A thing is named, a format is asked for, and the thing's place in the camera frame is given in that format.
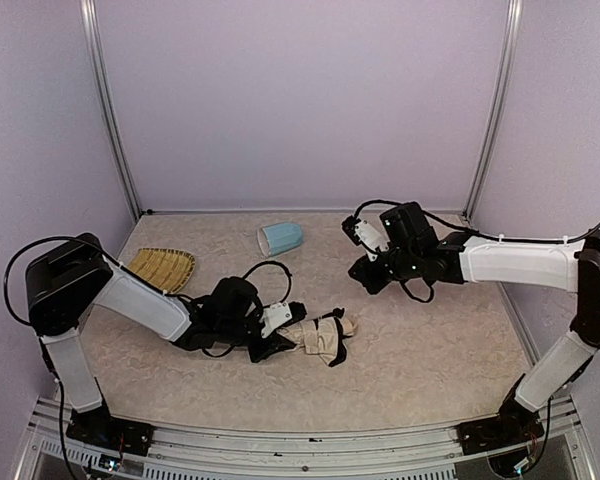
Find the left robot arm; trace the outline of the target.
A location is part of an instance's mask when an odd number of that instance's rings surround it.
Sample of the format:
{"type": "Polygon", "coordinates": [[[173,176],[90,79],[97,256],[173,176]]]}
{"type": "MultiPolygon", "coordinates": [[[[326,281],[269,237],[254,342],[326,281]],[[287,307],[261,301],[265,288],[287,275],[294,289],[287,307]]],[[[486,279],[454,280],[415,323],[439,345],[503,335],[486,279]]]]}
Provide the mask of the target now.
{"type": "Polygon", "coordinates": [[[56,248],[25,270],[28,321],[71,403],[72,426],[94,435],[110,433],[117,420],[82,349],[80,318],[91,306],[126,317],[185,351],[208,355],[216,345],[244,347],[254,363],[291,349],[278,331],[307,315],[300,302],[264,304],[247,276],[223,278],[211,294],[190,298],[150,285],[91,233],[53,241],[56,248]]]}

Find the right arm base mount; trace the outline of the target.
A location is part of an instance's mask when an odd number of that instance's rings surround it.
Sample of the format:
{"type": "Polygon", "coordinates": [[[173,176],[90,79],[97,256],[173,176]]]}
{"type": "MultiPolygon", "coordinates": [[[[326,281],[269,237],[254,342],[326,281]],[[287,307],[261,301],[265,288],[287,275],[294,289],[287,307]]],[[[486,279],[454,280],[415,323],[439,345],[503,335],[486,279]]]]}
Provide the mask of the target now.
{"type": "Polygon", "coordinates": [[[537,413],[531,415],[498,414],[457,426],[464,455],[497,450],[539,438],[545,434],[537,413]]]}

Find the beige folding umbrella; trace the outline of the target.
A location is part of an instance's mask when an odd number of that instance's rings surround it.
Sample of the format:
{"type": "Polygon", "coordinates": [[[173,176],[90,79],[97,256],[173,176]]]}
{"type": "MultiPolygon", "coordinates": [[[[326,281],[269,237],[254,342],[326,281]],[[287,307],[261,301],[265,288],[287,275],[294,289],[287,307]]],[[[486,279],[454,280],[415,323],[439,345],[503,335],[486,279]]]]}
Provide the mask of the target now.
{"type": "Polygon", "coordinates": [[[328,367],[335,367],[347,359],[345,341],[356,335],[357,318],[348,316],[344,308],[309,320],[301,320],[276,330],[307,355],[318,356],[328,367]]]}

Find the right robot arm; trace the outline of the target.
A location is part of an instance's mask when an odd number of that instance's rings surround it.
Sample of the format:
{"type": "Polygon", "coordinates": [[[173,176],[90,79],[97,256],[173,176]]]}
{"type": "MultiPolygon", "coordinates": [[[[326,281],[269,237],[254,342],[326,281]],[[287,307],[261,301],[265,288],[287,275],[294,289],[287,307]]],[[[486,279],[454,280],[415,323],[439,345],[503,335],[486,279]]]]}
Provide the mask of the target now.
{"type": "Polygon", "coordinates": [[[561,289],[577,296],[566,334],[512,388],[494,416],[498,433],[513,435],[537,420],[540,408],[576,379],[600,351],[600,227],[562,239],[490,236],[454,225],[439,238],[435,215],[416,202],[387,202],[377,230],[354,212],[343,232],[365,253],[349,276],[375,295],[388,284],[498,282],[561,289]]]}

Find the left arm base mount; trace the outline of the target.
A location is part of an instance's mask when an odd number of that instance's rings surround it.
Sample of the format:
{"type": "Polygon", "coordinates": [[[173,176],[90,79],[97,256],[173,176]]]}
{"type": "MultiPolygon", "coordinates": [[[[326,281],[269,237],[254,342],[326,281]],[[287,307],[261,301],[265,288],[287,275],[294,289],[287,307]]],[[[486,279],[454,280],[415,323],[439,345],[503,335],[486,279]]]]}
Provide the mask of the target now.
{"type": "Polygon", "coordinates": [[[94,412],[72,413],[66,435],[88,445],[145,457],[154,434],[148,423],[94,412]]]}

